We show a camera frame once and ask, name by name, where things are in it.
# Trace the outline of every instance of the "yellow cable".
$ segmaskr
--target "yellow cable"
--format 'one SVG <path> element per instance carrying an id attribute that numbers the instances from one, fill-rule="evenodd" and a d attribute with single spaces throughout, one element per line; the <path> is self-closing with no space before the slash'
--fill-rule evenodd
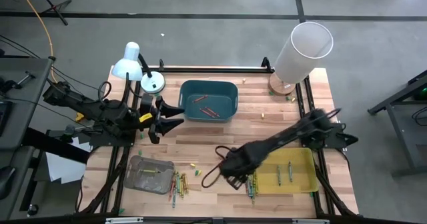
<path id="1" fill-rule="evenodd" d="M 46 35 L 47 35 L 47 38 L 48 38 L 48 40 L 49 40 L 49 45 L 50 45 L 50 47 L 51 47 L 51 56 L 53 57 L 53 45 L 52 45 L 52 40 L 51 40 L 51 36 L 49 35 L 49 32 L 47 31 L 47 28 L 46 28 L 46 26 L 45 26 L 45 23 L 43 22 L 43 20 L 41 19 L 41 17 L 39 16 L 39 14 L 38 14 L 38 12 L 35 10 L 35 8 L 33 7 L 33 5 L 31 4 L 31 2 L 29 1 L 29 0 L 26 0 L 27 1 L 27 3 L 28 3 L 28 5 L 32 8 L 32 10 L 34 11 L 34 13 L 36 14 L 36 16 L 39 18 L 39 21 L 40 21 L 40 23 L 41 23 L 41 25 L 43 26 L 43 28 L 45 29 L 45 32 L 46 32 Z M 51 76 L 52 76 L 52 79 L 54 80 L 54 82 L 58 82 L 57 80 L 56 80 L 56 78 L 55 78 L 55 76 L 53 75 L 53 64 L 52 64 L 52 66 L 51 66 Z"/>

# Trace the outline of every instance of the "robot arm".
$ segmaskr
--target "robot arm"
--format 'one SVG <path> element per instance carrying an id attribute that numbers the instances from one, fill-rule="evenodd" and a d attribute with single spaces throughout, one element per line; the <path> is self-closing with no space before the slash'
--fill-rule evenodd
<path id="1" fill-rule="evenodd" d="M 339 111 L 340 109 L 336 109 L 330 113 L 324 113 L 321 109 L 315 109 L 296 124 L 272 137 L 246 143 L 238 149 L 231 149 L 219 164 L 220 174 L 234 189 L 239 189 L 246 182 L 248 175 L 254 173 L 272 151 L 296 139 L 325 139 L 332 128 L 329 118 Z"/>
<path id="2" fill-rule="evenodd" d="M 108 139 L 134 138 L 133 131 L 140 131 L 149 128 L 149 137 L 152 143 L 158 144 L 158 133 L 165 135 L 174 127 L 183 123 L 183 119 L 164 119 L 183 113 L 184 110 L 167 105 L 161 96 L 157 97 L 155 105 L 152 106 L 153 97 L 143 94 L 141 108 L 139 110 L 130 109 L 122 100 L 92 100 L 70 89 L 66 82 L 52 83 L 44 92 L 44 101 L 50 105 L 60 107 L 70 107 L 79 112 L 88 120 L 94 120 L 94 128 L 98 128 L 100 135 L 105 136 L 103 140 L 111 143 Z"/>

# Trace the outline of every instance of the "gray concrete floor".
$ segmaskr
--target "gray concrete floor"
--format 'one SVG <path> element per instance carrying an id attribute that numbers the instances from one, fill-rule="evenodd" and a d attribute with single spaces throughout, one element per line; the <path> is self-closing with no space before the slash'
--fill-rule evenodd
<path id="1" fill-rule="evenodd" d="M 24 0 L 0 0 L 0 9 L 28 11 Z M 55 3 L 64 0 L 52 0 Z M 307 15 L 427 15 L 427 0 L 302 0 Z M 32 0 L 38 10 L 43 0 Z M 295 0 L 73 0 L 68 11 L 112 13 L 296 14 Z M 128 41 L 141 46 L 149 64 L 161 57 L 170 65 L 258 66 L 264 56 L 275 60 L 297 21 L 191 19 L 44 19 L 52 36 L 56 67 L 98 86 L 109 67 L 123 55 Z M 360 138 L 348 150 L 360 213 L 367 217 L 427 222 L 427 175 L 393 179 L 390 172 L 407 166 L 386 113 L 367 108 L 403 87 L 426 69 L 425 22 L 323 21 L 334 36 L 327 68 L 334 103 L 347 132 Z M 46 36 L 36 18 L 2 17 L 0 33 L 49 55 Z M 0 44 L 10 54 L 18 52 Z M 82 92 L 93 90 L 75 84 Z M 70 117 L 75 112 L 53 107 Z M 44 131 L 70 121 L 37 108 L 31 126 Z M 72 213 L 78 185 L 40 185 L 38 216 Z M 23 217 L 15 213 L 14 217 Z"/>

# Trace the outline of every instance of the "yellow tray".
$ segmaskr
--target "yellow tray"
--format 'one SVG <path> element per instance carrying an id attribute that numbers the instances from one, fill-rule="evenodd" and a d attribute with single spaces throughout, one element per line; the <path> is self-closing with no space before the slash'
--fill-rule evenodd
<path id="1" fill-rule="evenodd" d="M 292 164 L 292 182 L 289 178 Z M 282 183 L 278 183 L 278 165 Z M 318 181 L 314 169 L 313 153 L 308 148 L 281 148 L 268 156 L 256 170 L 260 194 L 307 193 L 317 191 Z"/>

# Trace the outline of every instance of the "white cylinder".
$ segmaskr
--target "white cylinder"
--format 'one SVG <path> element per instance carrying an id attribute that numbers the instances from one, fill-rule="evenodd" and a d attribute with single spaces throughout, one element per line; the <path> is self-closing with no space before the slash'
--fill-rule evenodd
<path id="1" fill-rule="evenodd" d="M 319 23 L 297 25 L 274 64 L 277 76 L 285 83 L 299 83 L 313 71 L 334 46 L 329 30 Z"/>

